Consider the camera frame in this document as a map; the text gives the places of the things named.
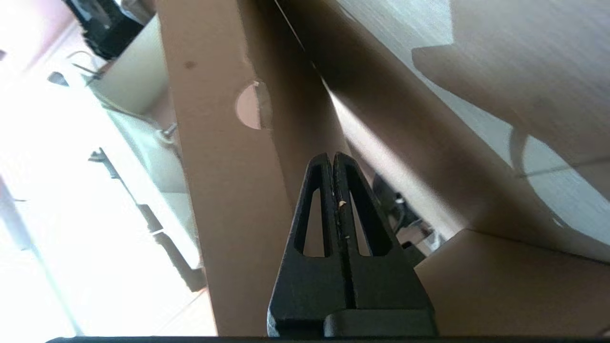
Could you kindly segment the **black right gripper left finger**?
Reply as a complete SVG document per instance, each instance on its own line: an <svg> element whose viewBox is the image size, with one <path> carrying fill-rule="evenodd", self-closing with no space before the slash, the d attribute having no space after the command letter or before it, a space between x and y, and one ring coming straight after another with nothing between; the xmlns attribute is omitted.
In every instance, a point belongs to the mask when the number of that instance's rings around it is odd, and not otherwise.
<svg viewBox="0 0 610 343"><path fill-rule="evenodd" d="M338 152L331 162L322 153L306 167L267 310L268 336L324 336L326 318L354 306L348 251L354 221L348 183L341 180L344 156ZM322 257L304 252L315 191L320 193Z"/></svg>

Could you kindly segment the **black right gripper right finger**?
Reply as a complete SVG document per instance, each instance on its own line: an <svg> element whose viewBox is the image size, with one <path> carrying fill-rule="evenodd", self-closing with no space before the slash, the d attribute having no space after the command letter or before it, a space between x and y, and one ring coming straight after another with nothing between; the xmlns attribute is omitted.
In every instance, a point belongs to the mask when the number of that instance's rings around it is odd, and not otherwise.
<svg viewBox="0 0 610 343"><path fill-rule="evenodd" d="M433 318L433 304L362 170L342 152L334 156L333 186L349 304L358 310L413 310Z"/></svg>

